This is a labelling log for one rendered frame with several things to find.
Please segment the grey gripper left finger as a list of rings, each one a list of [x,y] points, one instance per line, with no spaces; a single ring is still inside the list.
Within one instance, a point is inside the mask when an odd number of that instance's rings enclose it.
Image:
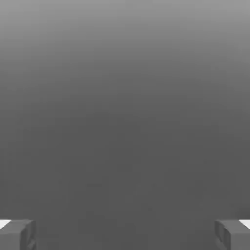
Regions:
[[[37,250],[36,221],[0,219],[0,250]]]

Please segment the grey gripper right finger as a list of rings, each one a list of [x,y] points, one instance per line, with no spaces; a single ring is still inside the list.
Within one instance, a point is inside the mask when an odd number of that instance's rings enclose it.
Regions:
[[[219,250],[250,250],[250,219],[215,220]]]

